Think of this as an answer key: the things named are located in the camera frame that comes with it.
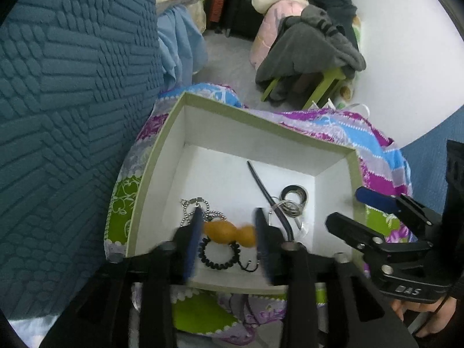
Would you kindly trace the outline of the person's right hand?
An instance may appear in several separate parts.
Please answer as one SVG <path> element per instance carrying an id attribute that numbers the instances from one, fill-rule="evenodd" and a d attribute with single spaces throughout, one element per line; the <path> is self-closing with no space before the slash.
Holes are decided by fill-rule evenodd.
<path id="1" fill-rule="evenodd" d="M 442 331 L 452 319 L 458 300 L 447 296 L 439 299 L 433 304 L 416 303 L 393 299 L 390 306 L 393 312 L 403 320 L 406 311 L 412 310 L 418 313 L 428 313 L 427 322 L 415 333 L 418 338 L 436 334 Z"/>

